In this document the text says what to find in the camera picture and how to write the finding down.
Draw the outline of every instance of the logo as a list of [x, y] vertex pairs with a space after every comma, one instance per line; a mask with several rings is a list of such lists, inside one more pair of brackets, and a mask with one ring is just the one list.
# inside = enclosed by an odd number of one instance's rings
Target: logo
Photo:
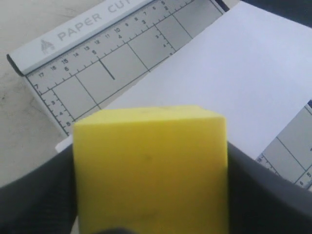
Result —
[[41, 50], [45, 55], [47, 55], [49, 54], [49, 51], [55, 50], [55, 46], [46, 40], [41, 40]]

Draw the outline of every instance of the measurement scale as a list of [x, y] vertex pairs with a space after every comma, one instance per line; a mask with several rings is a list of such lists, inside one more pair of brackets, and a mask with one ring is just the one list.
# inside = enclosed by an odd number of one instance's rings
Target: measurement scale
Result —
[[[227, 10], [214, 0], [106, 0], [8, 55], [68, 136]], [[312, 183], [312, 101], [259, 156], [279, 176]]]

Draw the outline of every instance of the yellow foam block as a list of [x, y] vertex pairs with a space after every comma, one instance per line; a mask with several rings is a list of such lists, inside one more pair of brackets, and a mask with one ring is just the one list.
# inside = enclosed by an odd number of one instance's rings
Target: yellow foam block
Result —
[[197, 106], [102, 110], [74, 126], [80, 233], [227, 234], [225, 118]]

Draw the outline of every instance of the white table surface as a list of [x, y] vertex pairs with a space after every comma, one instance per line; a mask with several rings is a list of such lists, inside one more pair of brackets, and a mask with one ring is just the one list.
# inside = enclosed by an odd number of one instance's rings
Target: white table surface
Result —
[[49, 160], [63, 140], [6, 54], [102, 1], [0, 0], [0, 186]]

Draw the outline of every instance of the white paper sheet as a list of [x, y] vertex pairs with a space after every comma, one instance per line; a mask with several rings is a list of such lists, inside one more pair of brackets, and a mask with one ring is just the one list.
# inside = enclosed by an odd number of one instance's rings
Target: white paper sheet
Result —
[[[280, 38], [274, 25], [298, 35]], [[107, 109], [197, 104], [223, 114], [229, 141], [256, 158], [311, 98], [303, 85], [310, 71], [296, 80], [293, 70], [309, 54], [293, 56], [296, 66], [286, 69], [291, 62], [283, 62], [283, 46], [272, 51], [275, 39], [304, 49], [309, 30], [241, 2]]]

